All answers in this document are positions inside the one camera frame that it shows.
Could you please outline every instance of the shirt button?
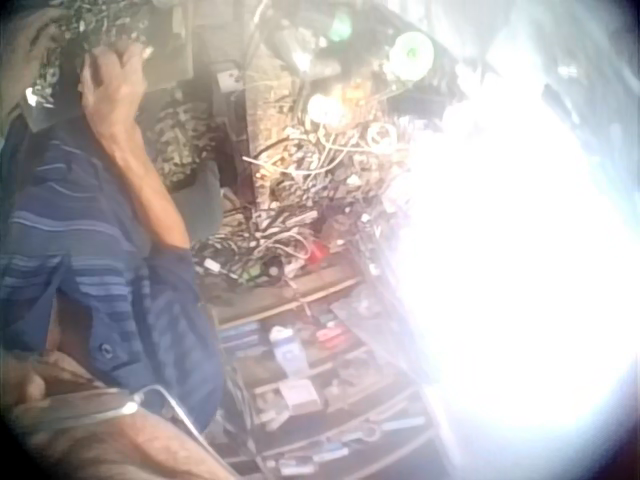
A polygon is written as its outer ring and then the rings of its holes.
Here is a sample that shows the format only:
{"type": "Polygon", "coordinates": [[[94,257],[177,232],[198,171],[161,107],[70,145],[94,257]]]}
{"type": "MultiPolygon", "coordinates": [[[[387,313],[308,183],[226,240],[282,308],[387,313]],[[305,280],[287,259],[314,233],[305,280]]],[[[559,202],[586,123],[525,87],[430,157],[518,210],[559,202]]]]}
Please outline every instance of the shirt button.
{"type": "Polygon", "coordinates": [[[113,348],[108,343],[102,343],[100,345],[100,352],[107,360],[113,357],[113,348]]]}

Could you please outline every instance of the leg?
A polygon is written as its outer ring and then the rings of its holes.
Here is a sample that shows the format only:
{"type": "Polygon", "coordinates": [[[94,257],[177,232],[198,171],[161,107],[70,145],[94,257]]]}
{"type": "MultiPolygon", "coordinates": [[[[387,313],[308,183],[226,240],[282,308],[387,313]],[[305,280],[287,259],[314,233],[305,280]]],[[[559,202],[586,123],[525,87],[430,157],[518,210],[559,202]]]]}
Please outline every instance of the leg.
{"type": "Polygon", "coordinates": [[[198,165],[195,183],[171,195],[182,214],[191,242],[214,235],[222,223],[222,191],[218,166],[210,160],[198,165]]]}

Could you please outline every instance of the red component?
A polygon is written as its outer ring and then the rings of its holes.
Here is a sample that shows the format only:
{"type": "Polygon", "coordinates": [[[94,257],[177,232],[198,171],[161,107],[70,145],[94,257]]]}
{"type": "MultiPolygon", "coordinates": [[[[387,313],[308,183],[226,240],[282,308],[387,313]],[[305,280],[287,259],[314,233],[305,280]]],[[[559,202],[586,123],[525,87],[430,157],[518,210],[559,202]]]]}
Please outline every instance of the red component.
{"type": "Polygon", "coordinates": [[[318,240],[314,240],[310,245],[311,255],[307,258],[309,265],[316,265],[324,260],[329,255],[329,249],[326,245],[318,240]]]}

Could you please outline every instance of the blue striped shirt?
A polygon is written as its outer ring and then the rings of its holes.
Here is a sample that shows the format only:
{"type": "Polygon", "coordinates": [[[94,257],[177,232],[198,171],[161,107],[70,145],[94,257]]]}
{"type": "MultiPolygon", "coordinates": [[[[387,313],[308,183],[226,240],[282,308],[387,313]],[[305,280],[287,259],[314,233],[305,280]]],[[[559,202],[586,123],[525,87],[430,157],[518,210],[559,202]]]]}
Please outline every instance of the blue striped shirt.
{"type": "Polygon", "coordinates": [[[161,384],[204,429],[223,373],[190,251],[152,244],[85,124],[54,129],[47,142],[0,255],[3,346],[43,351],[62,292],[90,312],[91,367],[102,381],[131,391],[161,384]]]}

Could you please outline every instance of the red object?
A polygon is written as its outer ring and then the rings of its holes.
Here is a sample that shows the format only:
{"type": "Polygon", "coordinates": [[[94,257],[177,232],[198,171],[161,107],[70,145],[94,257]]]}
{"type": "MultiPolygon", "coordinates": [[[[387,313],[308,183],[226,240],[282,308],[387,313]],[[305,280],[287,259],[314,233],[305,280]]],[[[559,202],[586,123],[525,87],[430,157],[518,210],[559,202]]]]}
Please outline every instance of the red object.
{"type": "Polygon", "coordinates": [[[319,242],[318,240],[311,242],[310,249],[311,255],[307,258],[307,263],[309,265],[317,265],[329,255],[329,249],[324,243],[319,242]]]}

